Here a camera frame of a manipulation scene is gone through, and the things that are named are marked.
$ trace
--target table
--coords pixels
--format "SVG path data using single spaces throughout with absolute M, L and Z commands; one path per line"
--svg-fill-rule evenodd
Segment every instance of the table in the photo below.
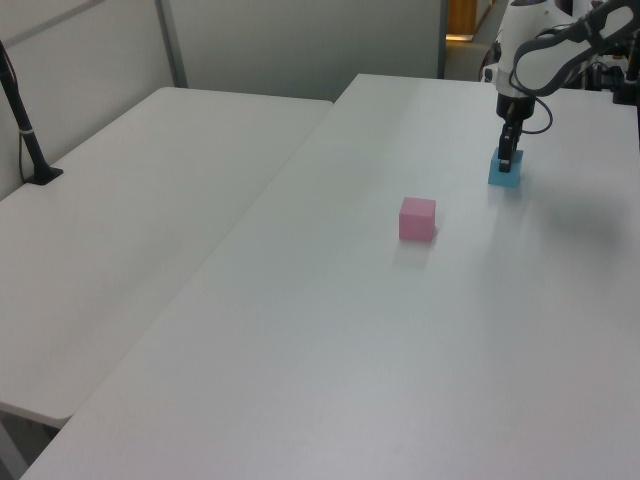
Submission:
M 359 76 L 25 480 L 634 478 L 635 109 L 550 97 L 510 191 L 495 102 Z
M 0 410 L 60 427 L 331 104 L 161 89 L 0 203 Z

